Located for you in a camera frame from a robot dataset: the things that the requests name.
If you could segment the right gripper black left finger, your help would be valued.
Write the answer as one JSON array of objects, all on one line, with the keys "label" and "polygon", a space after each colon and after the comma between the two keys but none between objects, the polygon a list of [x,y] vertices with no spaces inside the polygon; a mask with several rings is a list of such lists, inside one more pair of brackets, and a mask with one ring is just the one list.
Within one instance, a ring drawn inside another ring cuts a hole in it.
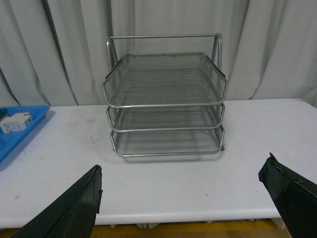
[{"label": "right gripper black left finger", "polygon": [[102,192],[102,168],[95,165],[14,236],[89,238],[100,212]]}]

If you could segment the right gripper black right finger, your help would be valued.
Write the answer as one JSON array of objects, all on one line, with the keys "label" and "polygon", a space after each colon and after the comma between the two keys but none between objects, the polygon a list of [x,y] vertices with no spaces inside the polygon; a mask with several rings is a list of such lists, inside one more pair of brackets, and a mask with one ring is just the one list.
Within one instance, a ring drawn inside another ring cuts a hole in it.
[{"label": "right gripper black right finger", "polygon": [[294,238],[317,236],[317,185],[278,162],[273,154],[260,169],[262,182]]}]

